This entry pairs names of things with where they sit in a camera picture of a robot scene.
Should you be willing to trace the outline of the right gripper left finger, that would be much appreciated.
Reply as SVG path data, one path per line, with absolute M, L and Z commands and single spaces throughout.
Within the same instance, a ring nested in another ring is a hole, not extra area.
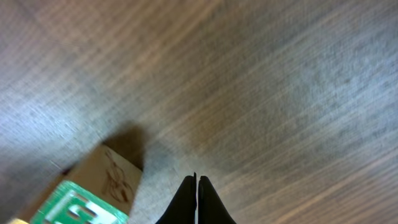
M 194 224 L 197 209 L 197 174 L 186 176 L 156 224 Z

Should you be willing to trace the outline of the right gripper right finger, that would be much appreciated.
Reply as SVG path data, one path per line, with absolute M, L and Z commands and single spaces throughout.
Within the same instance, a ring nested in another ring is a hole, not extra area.
M 223 205 L 207 176 L 201 176 L 198 183 L 198 223 L 236 224 Z

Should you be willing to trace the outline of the green letter F block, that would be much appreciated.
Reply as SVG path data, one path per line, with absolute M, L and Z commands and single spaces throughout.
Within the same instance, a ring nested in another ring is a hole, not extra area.
M 139 168 L 108 146 L 99 145 L 59 174 L 14 218 L 29 224 L 126 223 L 141 177 Z

